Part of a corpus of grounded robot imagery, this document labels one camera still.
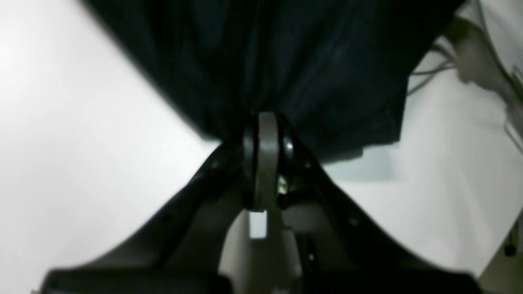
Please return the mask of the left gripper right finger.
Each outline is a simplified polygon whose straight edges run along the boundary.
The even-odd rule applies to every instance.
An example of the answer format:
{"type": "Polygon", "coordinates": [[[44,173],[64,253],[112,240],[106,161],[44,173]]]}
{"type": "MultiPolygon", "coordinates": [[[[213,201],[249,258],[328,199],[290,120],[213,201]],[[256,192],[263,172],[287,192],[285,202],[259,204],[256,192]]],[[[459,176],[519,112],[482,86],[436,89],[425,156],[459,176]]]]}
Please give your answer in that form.
{"type": "Polygon", "coordinates": [[[292,294],[479,294],[476,281],[398,244],[343,192],[289,123],[266,114],[266,208],[290,229],[301,270],[292,294]]]}

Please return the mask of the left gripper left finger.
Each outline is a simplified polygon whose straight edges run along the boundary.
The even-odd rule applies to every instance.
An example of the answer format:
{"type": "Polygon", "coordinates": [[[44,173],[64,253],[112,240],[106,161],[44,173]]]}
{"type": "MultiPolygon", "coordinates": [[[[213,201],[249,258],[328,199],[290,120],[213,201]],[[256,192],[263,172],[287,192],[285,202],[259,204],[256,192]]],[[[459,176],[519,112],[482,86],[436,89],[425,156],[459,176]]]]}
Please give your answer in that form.
{"type": "Polygon", "coordinates": [[[136,233],[80,267],[54,269],[42,294],[232,294],[219,273],[224,242],[252,208],[257,139],[220,145],[189,183],[136,233]]]}

